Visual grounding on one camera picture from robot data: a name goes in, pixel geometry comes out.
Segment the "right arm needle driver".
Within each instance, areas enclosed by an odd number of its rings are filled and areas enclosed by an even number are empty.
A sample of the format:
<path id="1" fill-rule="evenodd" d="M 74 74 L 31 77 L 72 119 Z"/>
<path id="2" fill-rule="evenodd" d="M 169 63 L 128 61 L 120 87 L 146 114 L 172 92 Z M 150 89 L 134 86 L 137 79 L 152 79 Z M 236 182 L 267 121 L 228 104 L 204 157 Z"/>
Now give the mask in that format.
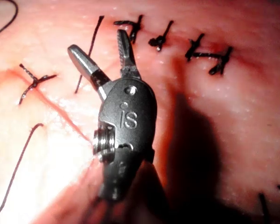
<path id="1" fill-rule="evenodd" d="M 122 200 L 142 162 L 153 162 L 156 116 L 156 98 L 147 83 L 136 78 L 115 82 L 93 137 L 93 154 L 104 165 L 100 198 Z"/>

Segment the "right arm needle driver jaw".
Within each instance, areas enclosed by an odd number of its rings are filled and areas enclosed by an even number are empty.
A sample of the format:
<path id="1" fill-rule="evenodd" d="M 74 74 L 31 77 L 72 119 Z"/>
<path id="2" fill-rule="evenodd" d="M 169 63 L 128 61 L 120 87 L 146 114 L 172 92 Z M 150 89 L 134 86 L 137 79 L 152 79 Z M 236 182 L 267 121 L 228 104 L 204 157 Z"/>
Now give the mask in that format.
<path id="1" fill-rule="evenodd" d="M 111 82 L 110 78 L 79 46 L 72 44 L 67 51 L 76 69 L 91 83 L 100 99 L 105 101 L 107 97 L 106 85 Z"/>
<path id="2" fill-rule="evenodd" d="M 120 59 L 120 74 L 122 78 L 136 78 L 141 79 L 140 73 L 137 69 L 133 48 L 129 36 L 125 30 L 117 30 L 117 42 Z"/>

